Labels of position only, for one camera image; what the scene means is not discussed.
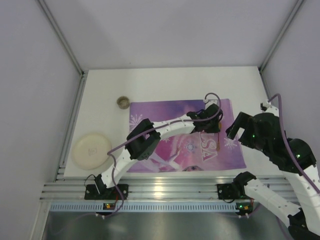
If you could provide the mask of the gold spoon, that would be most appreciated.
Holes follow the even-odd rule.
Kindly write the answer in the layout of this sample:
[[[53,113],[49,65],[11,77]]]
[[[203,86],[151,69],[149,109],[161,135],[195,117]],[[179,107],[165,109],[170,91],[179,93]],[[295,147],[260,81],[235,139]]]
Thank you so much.
[[[221,130],[222,130],[222,123],[218,123],[219,127],[219,132],[217,133],[217,144],[216,144],[216,150],[219,152],[221,149],[221,143],[220,143],[220,135],[221,135]]]

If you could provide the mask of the purple Elsa placemat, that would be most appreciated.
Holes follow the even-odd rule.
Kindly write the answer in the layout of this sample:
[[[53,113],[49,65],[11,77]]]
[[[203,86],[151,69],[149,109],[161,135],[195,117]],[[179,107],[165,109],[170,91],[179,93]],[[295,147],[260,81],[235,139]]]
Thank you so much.
[[[129,108],[129,129],[142,120],[167,121],[205,107],[202,100],[133,102]],[[193,171],[225,171],[246,168],[242,148],[237,139],[229,139],[226,129],[234,122],[232,103],[221,100],[223,117],[220,150],[217,151],[217,133],[196,132],[176,135],[161,140],[153,154],[134,164],[130,173],[165,173]]]

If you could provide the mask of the small speckled glass cup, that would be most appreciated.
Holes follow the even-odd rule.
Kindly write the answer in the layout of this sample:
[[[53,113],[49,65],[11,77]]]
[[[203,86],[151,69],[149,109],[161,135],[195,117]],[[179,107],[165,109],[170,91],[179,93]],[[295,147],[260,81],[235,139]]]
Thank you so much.
[[[116,104],[118,105],[118,107],[121,110],[126,110],[130,107],[130,99],[127,96],[120,96],[117,100],[116,100]]]

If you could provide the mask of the cream round plate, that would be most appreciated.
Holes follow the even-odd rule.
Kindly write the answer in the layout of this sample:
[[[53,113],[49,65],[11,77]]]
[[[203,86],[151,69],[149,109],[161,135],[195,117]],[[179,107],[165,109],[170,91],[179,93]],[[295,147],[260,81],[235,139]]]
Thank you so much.
[[[71,149],[71,159],[82,170],[93,170],[104,164],[112,148],[102,133],[92,132],[80,137]]]

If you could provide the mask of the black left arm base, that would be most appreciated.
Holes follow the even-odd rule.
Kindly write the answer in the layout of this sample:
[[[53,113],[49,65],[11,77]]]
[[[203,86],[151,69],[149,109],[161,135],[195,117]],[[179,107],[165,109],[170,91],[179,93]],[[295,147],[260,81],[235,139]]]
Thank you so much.
[[[129,194],[128,184],[118,184],[120,192],[123,195],[123,199],[126,200]],[[117,191],[116,187],[104,188],[103,190],[98,190],[95,184],[88,184],[85,187],[85,200],[121,200],[120,193]]]

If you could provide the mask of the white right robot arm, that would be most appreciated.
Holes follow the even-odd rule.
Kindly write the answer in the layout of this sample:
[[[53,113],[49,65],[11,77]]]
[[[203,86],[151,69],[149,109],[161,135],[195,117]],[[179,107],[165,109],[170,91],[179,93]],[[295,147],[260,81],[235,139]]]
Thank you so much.
[[[320,238],[320,178],[316,159],[309,145],[298,138],[287,138],[276,107],[262,106],[262,113],[251,116],[240,112],[226,130],[233,140],[242,128],[239,142],[262,152],[288,180],[298,204],[284,199],[265,186],[255,175],[238,174],[231,186],[237,198],[258,201],[287,227],[295,240]]]

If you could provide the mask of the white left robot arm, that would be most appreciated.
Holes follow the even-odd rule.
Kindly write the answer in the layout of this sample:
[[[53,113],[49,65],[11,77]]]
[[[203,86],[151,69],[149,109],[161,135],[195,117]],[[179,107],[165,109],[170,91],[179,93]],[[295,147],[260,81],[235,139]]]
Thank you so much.
[[[103,195],[108,189],[115,188],[135,163],[146,160],[153,154],[161,140],[198,132],[218,133],[222,117],[221,107],[213,103],[206,109],[190,111],[170,120],[152,122],[148,118],[143,119],[129,133],[126,142],[107,152],[113,163],[94,179],[98,194]]]

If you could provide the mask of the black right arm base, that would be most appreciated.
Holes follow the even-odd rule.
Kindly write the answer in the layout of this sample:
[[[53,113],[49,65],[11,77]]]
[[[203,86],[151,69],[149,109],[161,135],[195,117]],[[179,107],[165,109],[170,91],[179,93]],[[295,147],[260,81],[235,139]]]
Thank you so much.
[[[233,203],[236,200],[248,200],[249,198],[242,194],[233,183],[217,184],[218,199],[226,203]]]

